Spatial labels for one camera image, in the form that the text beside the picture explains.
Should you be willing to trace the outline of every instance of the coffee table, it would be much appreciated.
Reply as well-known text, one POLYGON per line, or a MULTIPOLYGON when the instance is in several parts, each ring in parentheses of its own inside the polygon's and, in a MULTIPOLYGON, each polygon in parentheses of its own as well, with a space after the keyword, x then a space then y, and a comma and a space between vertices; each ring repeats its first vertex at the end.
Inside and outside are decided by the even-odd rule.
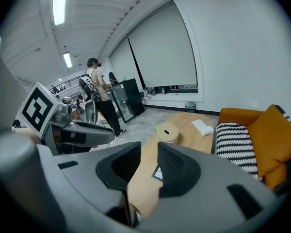
MULTIPOLYGON (((174 114, 166 122, 178 128, 180 133, 178 145, 210 154, 213 134, 202 136, 192 123, 198 119, 213 127, 212 121, 206 116, 186 112, 174 114)), ((152 178, 157 166, 158 143, 154 132, 153 134, 141 149, 141 163, 128 185, 130 204, 145 217, 150 216, 156 208, 159 202, 159 189, 163 186, 161 181, 152 178)))

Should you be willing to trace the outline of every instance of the ceiling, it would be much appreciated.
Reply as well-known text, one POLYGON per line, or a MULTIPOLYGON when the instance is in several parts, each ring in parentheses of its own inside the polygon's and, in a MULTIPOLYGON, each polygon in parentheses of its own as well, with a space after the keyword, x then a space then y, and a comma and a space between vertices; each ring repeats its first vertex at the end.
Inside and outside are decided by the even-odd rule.
POLYGON ((3 61, 23 85, 50 84, 100 57, 123 18, 140 0, 66 0, 55 26, 52 0, 18 0, 0 28, 3 61), (73 67, 67 68, 63 53, 73 67))

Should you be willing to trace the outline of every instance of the round beige container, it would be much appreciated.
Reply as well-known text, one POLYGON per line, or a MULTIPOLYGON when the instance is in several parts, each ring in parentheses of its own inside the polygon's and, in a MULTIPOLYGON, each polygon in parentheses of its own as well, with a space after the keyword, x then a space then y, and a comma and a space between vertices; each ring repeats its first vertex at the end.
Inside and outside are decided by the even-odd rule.
POLYGON ((171 123, 163 123, 155 129, 156 137, 161 142, 177 144, 179 138, 179 130, 171 123))

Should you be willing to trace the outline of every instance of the person's arm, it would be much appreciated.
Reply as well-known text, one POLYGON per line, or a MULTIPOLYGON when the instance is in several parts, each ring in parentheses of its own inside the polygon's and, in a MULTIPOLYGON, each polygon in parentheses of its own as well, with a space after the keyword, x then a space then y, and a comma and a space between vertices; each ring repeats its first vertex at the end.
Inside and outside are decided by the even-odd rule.
POLYGON ((108 85, 105 83, 105 81, 103 80, 103 76, 98 78, 99 84, 100 86, 102 86, 102 88, 104 88, 105 90, 110 90, 110 87, 108 87, 108 85))

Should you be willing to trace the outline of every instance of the trash can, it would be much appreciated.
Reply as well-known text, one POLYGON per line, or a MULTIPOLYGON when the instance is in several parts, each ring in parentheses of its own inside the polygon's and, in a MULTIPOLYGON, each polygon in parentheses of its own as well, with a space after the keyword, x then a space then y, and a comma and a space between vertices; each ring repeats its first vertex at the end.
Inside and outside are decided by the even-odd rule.
POLYGON ((187 102, 187 103, 185 103, 184 106, 185 106, 187 112, 195 113, 196 103, 194 103, 194 102, 187 102))

